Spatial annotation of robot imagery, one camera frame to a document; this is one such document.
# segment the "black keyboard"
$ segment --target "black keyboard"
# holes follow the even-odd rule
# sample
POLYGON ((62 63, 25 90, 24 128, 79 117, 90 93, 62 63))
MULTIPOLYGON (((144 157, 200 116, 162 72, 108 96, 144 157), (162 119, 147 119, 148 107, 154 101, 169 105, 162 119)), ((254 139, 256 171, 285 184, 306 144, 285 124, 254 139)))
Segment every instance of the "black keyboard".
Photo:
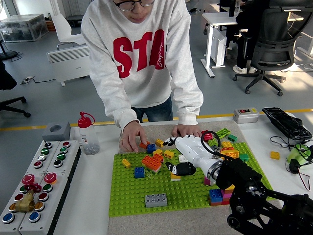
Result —
POLYGON ((289 116, 280 108, 263 108, 270 122, 277 127, 286 137, 295 141, 303 141, 312 138, 312 134, 302 126, 302 120, 289 116))

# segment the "plastic bottle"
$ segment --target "plastic bottle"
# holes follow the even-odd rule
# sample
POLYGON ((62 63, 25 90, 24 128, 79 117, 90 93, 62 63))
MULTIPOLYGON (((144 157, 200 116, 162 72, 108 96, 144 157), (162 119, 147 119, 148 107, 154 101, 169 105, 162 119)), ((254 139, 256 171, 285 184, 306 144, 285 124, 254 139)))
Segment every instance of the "plastic bottle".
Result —
POLYGON ((95 123, 95 119, 92 115, 84 113, 84 112, 80 112, 79 114, 82 116, 78 120, 78 127, 79 127, 79 134, 82 139, 84 152, 87 155, 96 154, 100 150, 100 143, 93 127, 93 124, 95 123), (89 117, 86 117, 84 115, 89 115, 90 117, 92 117, 93 123, 91 122, 89 117))

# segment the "white wall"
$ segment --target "white wall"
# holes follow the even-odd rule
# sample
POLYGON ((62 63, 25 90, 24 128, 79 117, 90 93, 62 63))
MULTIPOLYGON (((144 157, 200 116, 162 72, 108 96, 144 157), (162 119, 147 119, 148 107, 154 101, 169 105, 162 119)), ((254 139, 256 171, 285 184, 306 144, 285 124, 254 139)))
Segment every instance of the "white wall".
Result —
POLYGON ((48 17, 48 13, 53 15, 50 0, 14 0, 14 2, 20 15, 44 14, 45 17, 48 17))

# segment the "radiator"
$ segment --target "radiator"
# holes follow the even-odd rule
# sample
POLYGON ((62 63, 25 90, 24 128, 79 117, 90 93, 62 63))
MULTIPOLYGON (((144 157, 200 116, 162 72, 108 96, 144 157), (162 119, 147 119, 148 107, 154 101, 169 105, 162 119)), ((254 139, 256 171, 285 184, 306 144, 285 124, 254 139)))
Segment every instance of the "radiator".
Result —
POLYGON ((55 79, 64 81, 89 75, 89 47, 79 46, 47 52, 55 79))

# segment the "person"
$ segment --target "person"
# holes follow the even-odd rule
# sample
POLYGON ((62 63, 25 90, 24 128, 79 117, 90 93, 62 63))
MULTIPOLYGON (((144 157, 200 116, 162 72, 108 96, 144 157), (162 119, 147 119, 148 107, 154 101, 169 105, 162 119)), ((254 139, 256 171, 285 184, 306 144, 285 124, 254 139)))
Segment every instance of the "person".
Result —
POLYGON ((140 125, 179 117, 173 136, 201 136, 196 116, 203 103, 191 59, 191 17, 184 0, 95 0, 81 33, 90 47, 90 77, 106 115, 122 129, 120 147, 138 152, 140 125))
MULTIPOLYGON (((246 58, 243 57, 245 39, 243 37, 239 37, 237 41, 237 64, 233 67, 233 70, 236 73, 247 73, 247 58, 251 58, 253 56, 254 47, 259 36, 262 14, 268 6, 269 0, 254 0, 249 7, 247 7, 243 12, 240 12, 236 17, 238 27, 240 29, 248 29, 249 36, 251 37, 246 48, 246 58)), ((256 68, 251 67, 248 73, 255 73, 256 71, 256 68)))

